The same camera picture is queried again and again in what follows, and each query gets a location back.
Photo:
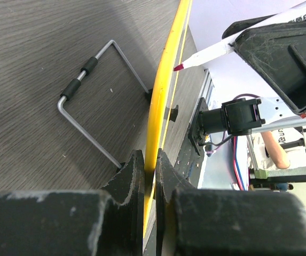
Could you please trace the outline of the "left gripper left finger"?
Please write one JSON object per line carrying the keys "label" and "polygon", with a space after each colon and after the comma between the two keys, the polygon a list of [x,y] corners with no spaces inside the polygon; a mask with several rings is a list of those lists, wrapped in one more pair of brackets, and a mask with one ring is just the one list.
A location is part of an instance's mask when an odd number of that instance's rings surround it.
{"label": "left gripper left finger", "polygon": [[144,158],[97,190],[0,193],[0,255],[142,255]]}

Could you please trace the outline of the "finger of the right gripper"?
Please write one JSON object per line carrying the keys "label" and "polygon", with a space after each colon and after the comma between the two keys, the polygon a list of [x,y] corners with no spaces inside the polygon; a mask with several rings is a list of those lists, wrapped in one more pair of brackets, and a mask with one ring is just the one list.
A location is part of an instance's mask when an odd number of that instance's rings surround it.
{"label": "finger of the right gripper", "polygon": [[293,113],[306,117],[306,21],[247,28],[233,49]]}
{"label": "finger of the right gripper", "polygon": [[222,39],[225,39],[233,34],[236,34],[242,30],[245,30],[261,21],[264,21],[265,19],[268,19],[272,17],[272,15],[267,15],[264,17],[258,17],[258,18],[252,18],[252,19],[247,19],[247,20],[241,20],[241,21],[236,21],[229,25],[227,29],[224,31],[222,35]]}

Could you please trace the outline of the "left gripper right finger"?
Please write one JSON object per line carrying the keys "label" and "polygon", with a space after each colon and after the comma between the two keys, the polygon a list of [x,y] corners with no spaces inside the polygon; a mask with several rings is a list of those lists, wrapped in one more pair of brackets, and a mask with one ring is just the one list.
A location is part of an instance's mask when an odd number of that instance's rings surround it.
{"label": "left gripper right finger", "polygon": [[157,255],[306,255],[306,209],[290,193],[197,189],[159,151]]}

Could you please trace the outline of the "small orange-framed whiteboard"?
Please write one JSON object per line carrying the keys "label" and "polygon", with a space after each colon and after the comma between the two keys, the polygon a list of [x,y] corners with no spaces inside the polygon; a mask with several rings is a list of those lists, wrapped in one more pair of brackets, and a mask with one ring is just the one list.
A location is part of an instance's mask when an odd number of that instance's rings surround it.
{"label": "small orange-framed whiteboard", "polygon": [[160,148],[161,131],[163,127],[164,110],[167,104],[171,68],[175,62],[177,52],[182,49],[180,42],[184,27],[188,23],[191,2],[181,1],[175,15],[170,34],[168,36],[162,59],[160,61],[152,91],[150,113],[148,117],[148,131],[146,150],[142,151],[144,158],[144,218],[143,239],[146,235],[151,208],[155,206],[156,176],[155,168]]}

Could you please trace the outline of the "pink-capped whiteboard marker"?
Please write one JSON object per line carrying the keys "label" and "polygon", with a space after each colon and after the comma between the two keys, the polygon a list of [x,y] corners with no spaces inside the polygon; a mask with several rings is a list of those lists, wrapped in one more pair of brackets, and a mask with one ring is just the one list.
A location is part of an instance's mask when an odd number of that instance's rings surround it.
{"label": "pink-capped whiteboard marker", "polygon": [[[249,28],[257,28],[268,25],[280,24],[280,23],[296,23],[306,20],[306,1],[296,5],[287,11],[275,14],[263,21],[260,21]],[[233,42],[241,35],[243,31],[238,31],[220,42],[213,44],[195,54],[188,59],[184,60],[181,64],[174,68],[174,71],[180,71],[188,69],[190,67],[200,66],[204,63],[210,62],[223,55],[229,54],[233,51]]]}

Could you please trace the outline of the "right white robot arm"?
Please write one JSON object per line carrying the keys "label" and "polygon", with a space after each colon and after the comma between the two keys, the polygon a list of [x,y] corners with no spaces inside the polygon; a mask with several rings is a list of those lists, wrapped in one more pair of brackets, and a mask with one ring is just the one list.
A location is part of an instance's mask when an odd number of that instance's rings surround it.
{"label": "right white robot arm", "polygon": [[[265,17],[232,23],[223,33],[234,34],[234,52],[248,63],[296,115],[306,117],[306,21],[260,25]],[[200,154],[206,136],[227,132],[229,136],[250,135],[265,124],[262,100],[253,97],[225,102],[209,110],[204,98],[199,100],[189,127],[188,138]]]}

